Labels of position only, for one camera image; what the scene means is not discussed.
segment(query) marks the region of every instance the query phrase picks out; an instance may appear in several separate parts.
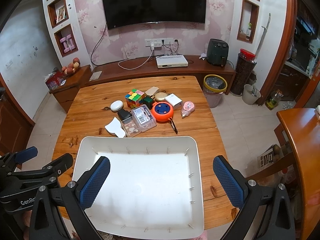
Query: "floral wallpaper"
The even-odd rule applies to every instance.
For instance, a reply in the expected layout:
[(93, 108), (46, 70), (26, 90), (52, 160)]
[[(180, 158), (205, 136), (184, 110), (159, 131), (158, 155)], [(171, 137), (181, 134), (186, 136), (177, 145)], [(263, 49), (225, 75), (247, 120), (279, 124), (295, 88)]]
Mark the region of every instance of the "floral wallpaper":
[[(75, 0), (80, 29), (89, 56), (101, 38), (106, 24), (102, 0)], [(205, 24), (168, 22), (140, 24), (106, 30), (92, 60), (103, 64), (127, 58), (148, 57), (150, 47), (145, 39), (174, 38), (179, 41), (180, 54), (200, 55), (206, 52), (209, 39), (229, 41), (234, 0), (207, 0)], [(169, 53), (155, 48), (154, 54)]]

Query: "white charging cable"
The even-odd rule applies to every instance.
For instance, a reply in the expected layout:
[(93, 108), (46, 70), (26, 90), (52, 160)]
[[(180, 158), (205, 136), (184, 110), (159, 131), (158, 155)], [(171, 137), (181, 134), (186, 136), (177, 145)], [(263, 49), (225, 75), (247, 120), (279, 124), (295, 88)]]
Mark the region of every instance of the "white charging cable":
[[(144, 64), (151, 58), (151, 55), (152, 55), (152, 53), (153, 53), (153, 50), (155, 49), (154, 43), (151, 43), (150, 47), (151, 47), (151, 54), (150, 54), (150, 56), (148, 57), (148, 59), (147, 59), (144, 63), (142, 63), (142, 64), (141, 64), (140, 66), (138, 66), (138, 67), (141, 67), (142, 65), (144, 65)], [(118, 66), (119, 66), (120, 68), (123, 68), (123, 69), (126, 69), (126, 70), (134, 70), (134, 69), (137, 69), (138, 67), (135, 67), (135, 68), (125, 68), (125, 67), (120, 66), (120, 63), (121, 63), (121, 62), (124, 62), (124, 61), (127, 61), (127, 60), (131, 60), (131, 59), (136, 59), (136, 58), (128, 58), (128, 59), (122, 60), (122, 61), (118, 62)]]

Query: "black flat screen tv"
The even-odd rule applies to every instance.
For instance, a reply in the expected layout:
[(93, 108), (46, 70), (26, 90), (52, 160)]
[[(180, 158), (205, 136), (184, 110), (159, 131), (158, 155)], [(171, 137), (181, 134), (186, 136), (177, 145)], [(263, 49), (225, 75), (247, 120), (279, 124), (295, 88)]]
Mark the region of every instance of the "black flat screen tv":
[(205, 22), (206, 0), (102, 0), (108, 29), (158, 22)]

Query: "red box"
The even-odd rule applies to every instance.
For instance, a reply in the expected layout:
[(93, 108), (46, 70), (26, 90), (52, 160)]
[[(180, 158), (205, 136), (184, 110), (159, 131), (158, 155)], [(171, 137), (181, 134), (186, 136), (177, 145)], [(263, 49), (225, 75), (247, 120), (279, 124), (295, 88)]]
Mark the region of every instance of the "red box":
[(52, 77), (50, 77), (45, 82), (45, 84), (50, 90), (55, 90), (61, 85), (63, 80), (64, 80), (64, 74), (62, 72), (57, 72)]

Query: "metal screw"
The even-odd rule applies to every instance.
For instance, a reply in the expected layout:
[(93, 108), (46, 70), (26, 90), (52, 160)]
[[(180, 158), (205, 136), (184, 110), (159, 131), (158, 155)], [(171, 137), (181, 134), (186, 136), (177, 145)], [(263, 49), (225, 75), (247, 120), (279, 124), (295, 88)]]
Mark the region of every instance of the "metal screw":
[(256, 183), (253, 179), (249, 179), (249, 180), (248, 180), (248, 184), (249, 184), (251, 187), (254, 187), (255, 185), (257, 185), (257, 183)]
[(39, 191), (44, 191), (45, 190), (45, 185), (40, 186)]
[(76, 185), (76, 182), (72, 180), (72, 181), (69, 181), (67, 185), (68, 187), (73, 188)]
[(285, 189), (285, 186), (282, 183), (278, 184), (278, 187), (279, 189)]

